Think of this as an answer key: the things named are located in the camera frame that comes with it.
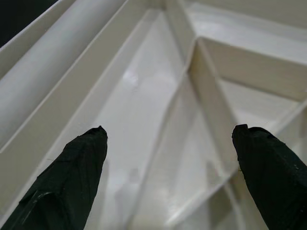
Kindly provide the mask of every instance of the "dark background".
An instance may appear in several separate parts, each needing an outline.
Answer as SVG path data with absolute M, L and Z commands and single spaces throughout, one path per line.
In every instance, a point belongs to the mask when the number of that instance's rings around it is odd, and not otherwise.
M 0 47 L 58 0 L 0 0 Z

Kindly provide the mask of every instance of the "black tape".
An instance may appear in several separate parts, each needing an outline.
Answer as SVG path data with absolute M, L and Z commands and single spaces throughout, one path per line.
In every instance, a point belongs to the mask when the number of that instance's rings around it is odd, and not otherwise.
M 2 230 L 83 230 L 106 159 L 100 126 L 68 143 L 37 178 Z
M 233 135 L 248 190 L 271 230 L 307 230 L 307 167 L 263 128 L 236 126 Z

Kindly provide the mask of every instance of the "white plastic surface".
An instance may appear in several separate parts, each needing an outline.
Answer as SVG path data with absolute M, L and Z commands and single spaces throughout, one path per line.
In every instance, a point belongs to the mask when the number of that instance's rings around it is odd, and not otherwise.
M 187 1 L 199 36 L 277 58 L 307 64 L 307 30 Z
M 0 81 L 0 148 L 124 0 L 77 0 Z

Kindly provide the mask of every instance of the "white plastic divider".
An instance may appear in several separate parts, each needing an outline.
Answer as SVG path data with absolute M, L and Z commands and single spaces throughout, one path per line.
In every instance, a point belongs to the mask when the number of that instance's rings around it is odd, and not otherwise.
M 194 31 L 216 42 L 298 64 L 307 64 L 307 30 L 246 14 L 184 1 Z
M 200 52 L 200 56 L 202 58 L 202 61 L 198 62 L 198 69 L 193 67 L 193 61 L 191 64 L 191 69 L 196 69 L 196 73 L 199 77 L 202 77 L 203 82 L 199 80 L 195 80 L 195 78 L 193 78 L 193 72 L 194 71 L 190 71 L 190 76 L 192 81 L 194 81 L 194 87 L 196 87 L 196 91 L 199 93 L 200 98 L 202 100 L 202 98 L 204 98 L 203 100 L 203 107 L 204 109 L 206 109 L 206 106 L 208 105 L 215 105 L 215 107 L 211 107 L 207 109 L 207 114 L 208 114 L 208 119 L 210 118 L 209 115 L 211 115 L 209 113 L 209 111 L 217 111 L 217 109 L 221 106 L 221 104 L 224 104 L 223 108 L 225 109 L 227 106 L 225 105 L 230 105 L 232 106 L 233 104 L 231 103 L 231 101 L 227 100 L 223 101 L 223 103 L 221 101 L 217 101 L 217 98 L 219 98 L 217 95 L 215 95 L 214 92 L 212 92 L 213 89 L 218 89 L 218 91 L 221 91 L 222 89 L 222 84 L 223 83 L 223 79 L 220 77 L 219 72 L 217 71 L 217 69 L 211 69 L 211 74 L 213 74 L 213 78 L 212 80 L 215 81 L 215 86 L 212 85 L 212 83 L 210 83 L 210 78 L 208 78 L 209 74 L 208 71 L 210 72 L 210 66 L 211 67 L 215 67 L 216 66 L 216 62 L 217 60 L 211 59 L 212 54 L 211 52 L 208 51 L 207 49 L 207 43 L 206 40 L 199 38 L 198 39 L 198 44 L 201 47 L 201 51 Z M 228 97 L 229 95 L 227 93 L 225 93 L 223 95 L 224 97 Z M 259 106 L 257 105 L 257 103 L 253 103 L 252 102 L 252 98 L 249 98 L 249 92 L 246 94 L 241 95 L 242 96 L 242 101 L 241 104 L 244 104 L 244 100 L 247 100 L 248 103 L 251 103 L 252 106 Z M 306 161 L 306 156 L 301 156 L 301 152 L 303 152 L 306 148 L 306 146 L 304 145 L 304 138 L 306 138 L 306 106 L 307 106 L 307 100 L 301 100 L 299 103 L 295 102 L 295 101 L 291 101 L 282 97 L 279 97 L 278 99 L 272 99 L 272 95 L 267 95 L 266 99 L 271 100 L 270 103 L 277 103 L 277 107 L 280 106 L 281 107 L 281 111 L 279 113 L 282 114 L 281 117 L 277 117 L 275 116 L 274 119 L 277 120 L 277 122 L 270 127 L 270 130 L 273 134 L 275 134 L 276 136 L 278 136 L 279 138 L 281 138 L 281 140 L 285 141 L 286 143 L 289 144 L 289 146 L 291 147 L 291 145 L 293 143 L 295 143 L 295 141 L 293 139 L 296 139 L 296 143 L 294 145 L 294 151 L 297 152 L 297 154 L 301 157 L 302 160 Z M 274 109 L 273 106 L 271 106 L 271 108 L 268 108 L 268 110 L 264 110 L 263 112 L 269 112 L 270 109 Z M 228 110 L 224 111 L 225 117 L 220 119 L 220 123 L 223 123 L 223 125 L 221 125 L 220 129 L 212 129 L 213 133 L 217 134 L 216 138 L 218 141 L 218 146 L 220 147 L 224 147 L 224 149 L 220 149 L 220 153 L 222 154 L 223 150 L 227 150 L 229 149 L 229 151 L 226 152 L 226 155 L 224 156 L 235 156 L 235 154 L 233 155 L 231 148 L 232 148 L 232 143 L 231 143 L 231 136 L 230 133 L 232 131 L 233 128 L 231 128 L 231 123 L 235 123 L 235 119 L 232 118 L 231 119 L 231 115 L 227 114 L 227 112 L 229 113 Z M 218 119 L 221 118 L 221 116 L 223 116 L 223 114 L 221 113 L 217 113 L 216 117 L 211 117 L 211 119 L 213 118 L 213 120 L 211 120 L 211 122 L 209 124 L 214 125 L 218 122 Z M 224 158 L 224 160 L 229 163 L 231 162 L 231 159 L 227 159 Z M 244 179 L 242 176 L 240 175 L 235 175 L 233 176 L 233 178 L 230 180 L 231 186 L 229 186 L 228 183 L 224 184 L 223 189 L 226 189 L 227 187 L 227 194 L 230 199 L 230 201 L 232 201 L 232 205 L 234 206 L 233 211 L 236 213 L 235 217 L 239 217 L 239 220 L 237 222 L 237 226 L 233 227 L 234 229 L 266 229 L 265 224 L 263 223 L 263 220 L 261 219 L 261 216 L 259 215 L 259 212 L 257 210 L 257 208 L 255 207 L 254 203 L 252 202 L 251 197 L 248 195 L 248 191 L 246 190 L 245 184 L 244 184 Z M 238 196 L 240 197 L 240 199 L 238 201 L 234 200 L 234 196 L 233 196 L 233 192 L 236 191 Z M 212 199 L 214 200 L 214 197 L 211 198 L 210 200 L 208 200 L 207 202 L 204 202 L 202 204 L 202 206 L 196 210 L 190 217 L 188 217 L 186 219 L 186 221 L 183 221 L 178 227 L 188 227 L 189 225 L 194 224 L 194 227 L 196 227 L 198 224 L 202 224 L 203 222 L 200 221 L 200 219 L 205 219 L 206 218 L 206 213 L 208 213 L 210 210 L 211 212 L 217 212 L 214 211 L 214 209 L 212 209 L 212 207 L 210 207 L 210 202 L 212 201 Z M 225 219 L 221 219 L 218 222 L 214 223 L 214 218 L 213 218 L 213 223 L 209 223 L 210 224 L 218 224 L 218 226 L 211 226 L 212 229 L 219 229 L 221 226 L 223 226 L 222 228 L 227 229 L 229 228 L 231 225 L 234 224 L 233 221 L 230 221 L 229 218 L 233 218 L 231 217 L 232 214 L 229 214 L 227 216 L 227 218 Z
M 46 166 L 42 159 L 148 9 L 148 4 L 144 0 L 127 1 L 3 148 L 0 154 L 0 215 L 3 215 L 0 226 L 35 181 L 35 169 Z
M 171 24 L 173 33 L 176 35 L 179 48 L 185 59 L 186 66 L 189 65 L 193 54 L 193 48 L 196 40 L 196 33 L 185 12 L 184 1 L 167 0 L 165 1 L 166 14 Z
M 305 1 L 246 0 L 244 4 L 242 4 L 241 0 L 196 1 L 221 9 L 307 29 L 305 23 L 307 21 L 307 3 Z
M 204 40 L 216 68 L 224 78 L 294 101 L 307 97 L 307 65 L 211 39 Z
M 92 213 L 105 228 L 122 227 L 131 215 L 138 184 L 150 163 L 157 130 L 182 69 L 166 18 L 160 11 L 148 11 L 45 157 L 50 163 L 65 143 L 92 126 L 106 128 L 110 138 L 105 212 L 104 216 Z
M 0 79 L 74 2 L 75 0 L 58 0 L 0 48 Z
M 226 174 L 232 174 L 238 167 L 236 151 L 230 136 L 236 125 L 236 119 L 223 94 L 215 63 L 201 38 L 197 40 L 195 46 L 189 76 L 208 117 L 221 154 L 222 167 Z
M 0 148 L 125 0 L 77 0 L 0 81 Z

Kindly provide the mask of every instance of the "white plastic tray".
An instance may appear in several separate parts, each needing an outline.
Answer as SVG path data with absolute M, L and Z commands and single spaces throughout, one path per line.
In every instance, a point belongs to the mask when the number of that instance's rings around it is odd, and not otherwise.
M 270 43 L 284 28 L 297 32 L 279 34 L 291 55 Z M 262 126 L 304 148 L 304 34 L 204 2 L 127 1 L 2 150 L 0 223 L 67 142 L 101 125 L 108 156 L 85 229 L 266 229 L 231 133 Z

